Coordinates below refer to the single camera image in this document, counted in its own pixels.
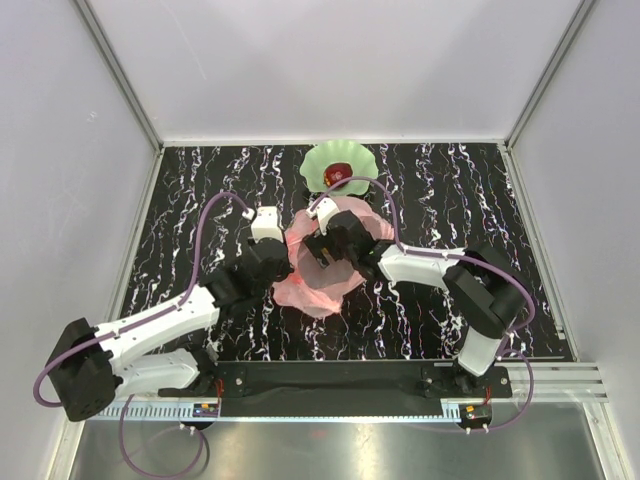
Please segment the pink plastic bag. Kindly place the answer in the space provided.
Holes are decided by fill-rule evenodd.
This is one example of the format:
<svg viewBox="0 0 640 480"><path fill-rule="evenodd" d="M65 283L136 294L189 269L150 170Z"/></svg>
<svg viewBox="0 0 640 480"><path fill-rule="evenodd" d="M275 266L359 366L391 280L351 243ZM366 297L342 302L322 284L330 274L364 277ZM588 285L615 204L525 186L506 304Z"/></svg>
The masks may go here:
<svg viewBox="0 0 640 480"><path fill-rule="evenodd" d="M333 197L340 212L351 211L373 237L373 248L394 238L389 222L375 213L371 206L356 197ZM273 299L283 307L295 308L313 318L324 318L341 311L344 297L375 275L375 269L365 259L356 270L347 261L321 268L304 245L304 238L319 230L304 210L298 211L285 231L289 260L294 271L273 287Z"/></svg>

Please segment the red apple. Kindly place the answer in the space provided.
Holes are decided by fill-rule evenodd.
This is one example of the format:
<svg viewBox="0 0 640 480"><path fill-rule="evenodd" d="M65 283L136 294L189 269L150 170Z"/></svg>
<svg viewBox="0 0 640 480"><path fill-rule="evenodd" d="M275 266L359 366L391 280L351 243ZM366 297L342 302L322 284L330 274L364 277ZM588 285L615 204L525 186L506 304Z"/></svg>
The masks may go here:
<svg viewBox="0 0 640 480"><path fill-rule="evenodd" d="M323 173L324 184L331 187L341 180L350 178L353 175L353 169L349 163L339 162L327 166Z"/></svg>

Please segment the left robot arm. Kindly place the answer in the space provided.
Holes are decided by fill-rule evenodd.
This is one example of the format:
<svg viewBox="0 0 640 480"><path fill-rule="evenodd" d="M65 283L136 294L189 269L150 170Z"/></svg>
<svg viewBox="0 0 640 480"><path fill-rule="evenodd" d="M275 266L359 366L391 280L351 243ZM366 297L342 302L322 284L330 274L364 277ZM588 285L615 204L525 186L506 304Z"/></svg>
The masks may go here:
<svg viewBox="0 0 640 480"><path fill-rule="evenodd" d="M244 318L292 270L284 241L249 240L238 257L182 295L115 322L92 326L80 318L67 324L47 376L68 420L87 420L128 395L208 394L216 372L206 351L188 344L169 354L157 348Z"/></svg>

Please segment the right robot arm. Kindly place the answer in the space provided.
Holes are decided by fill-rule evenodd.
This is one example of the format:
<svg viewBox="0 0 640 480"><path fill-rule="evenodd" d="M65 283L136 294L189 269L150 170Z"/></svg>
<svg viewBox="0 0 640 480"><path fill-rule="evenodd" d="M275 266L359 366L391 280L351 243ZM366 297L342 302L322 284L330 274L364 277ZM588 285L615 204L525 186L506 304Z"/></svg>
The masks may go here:
<svg viewBox="0 0 640 480"><path fill-rule="evenodd" d="M523 281L493 247L410 247L375 239L351 211L315 210L308 216L318 228L305 244L321 267L344 260L367 280L414 283L448 293L468 325L456 358L455 387L470 397L488 387L488 370L516 317L523 309L534 309Z"/></svg>

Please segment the green scalloped bowl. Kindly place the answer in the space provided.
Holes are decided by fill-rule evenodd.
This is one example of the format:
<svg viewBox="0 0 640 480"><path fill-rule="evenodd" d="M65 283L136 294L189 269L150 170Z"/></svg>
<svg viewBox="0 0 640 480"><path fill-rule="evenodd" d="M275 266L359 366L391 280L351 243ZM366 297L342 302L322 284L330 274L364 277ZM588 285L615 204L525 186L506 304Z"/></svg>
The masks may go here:
<svg viewBox="0 0 640 480"><path fill-rule="evenodd" d="M379 169L374 154L364 145L352 140L329 140L305 154L300 174L310 192L323 193L352 176L376 179Z"/></svg>

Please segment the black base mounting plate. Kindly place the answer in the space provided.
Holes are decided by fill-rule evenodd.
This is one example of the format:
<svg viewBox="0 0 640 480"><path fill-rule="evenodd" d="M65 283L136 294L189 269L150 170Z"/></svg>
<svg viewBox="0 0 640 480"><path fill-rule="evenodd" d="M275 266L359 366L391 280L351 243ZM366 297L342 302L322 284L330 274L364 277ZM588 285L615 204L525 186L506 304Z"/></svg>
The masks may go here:
<svg viewBox="0 0 640 480"><path fill-rule="evenodd" d="M162 397L255 396L277 389L387 390L426 398L509 399L506 368L491 366L476 377L447 360L225 361L207 368L191 385L162 388Z"/></svg>

